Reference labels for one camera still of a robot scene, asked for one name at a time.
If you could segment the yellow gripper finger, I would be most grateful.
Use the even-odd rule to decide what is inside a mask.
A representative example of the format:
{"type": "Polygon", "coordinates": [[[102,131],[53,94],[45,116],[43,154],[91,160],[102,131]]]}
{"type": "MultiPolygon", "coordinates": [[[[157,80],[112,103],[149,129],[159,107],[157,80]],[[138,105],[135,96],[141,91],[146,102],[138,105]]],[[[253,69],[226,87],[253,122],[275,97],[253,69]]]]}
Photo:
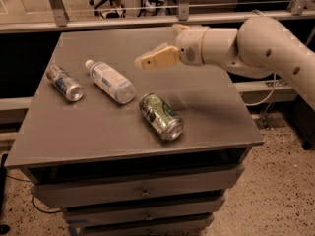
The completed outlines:
{"type": "Polygon", "coordinates": [[[144,67],[142,65],[142,59],[144,57],[150,56],[151,54],[155,54],[155,53],[159,52],[160,50],[165,49],[167,46],[168,46],[167,43],[160,44],[159,46],[157,46],[153,50],[147,51],[147,52],[143,53],[142,55],[138,56],[137,58],[135,58],[135,61],[134,61],[135,66],[136,67],[144,67]]]}
{"type": "Polygon", "coordinates": [[[175,46],[167,46],[155,54],[142,59],[145,70],[163,68],[175,65],[179,60],[179,51],[175,46]]]}

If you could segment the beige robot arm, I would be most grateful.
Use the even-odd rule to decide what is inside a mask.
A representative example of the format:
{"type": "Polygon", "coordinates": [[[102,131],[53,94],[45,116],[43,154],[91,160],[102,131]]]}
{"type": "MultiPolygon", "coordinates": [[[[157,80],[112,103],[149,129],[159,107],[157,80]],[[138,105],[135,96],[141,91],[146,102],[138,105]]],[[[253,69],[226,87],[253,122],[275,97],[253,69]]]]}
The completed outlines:
{"type": "Polygon", "coordinates": [[[315,53],[279,21],[264,16],[240,28],[172,26],[174,43],[164,43],[135,59],[140,69],[215,65],[252,79],[273,73],[284,79],[315,108],[315,53]]]}

